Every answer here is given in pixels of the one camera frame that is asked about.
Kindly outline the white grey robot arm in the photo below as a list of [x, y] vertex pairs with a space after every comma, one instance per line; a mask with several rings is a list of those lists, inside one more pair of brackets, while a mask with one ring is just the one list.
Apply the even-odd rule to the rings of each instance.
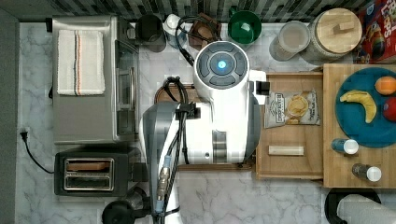
[[180, 99], [154, 104], [139, 123], [153, 224], [182, 224], [179, 165], [242, 163], [260, 140], [265, 74], [249, 69], [243, 49], [228, 41], [208, 44], [193, 63], [192, 77], [197, 103], [179, 77], [168, 77], [163, 88], [175, 85]]

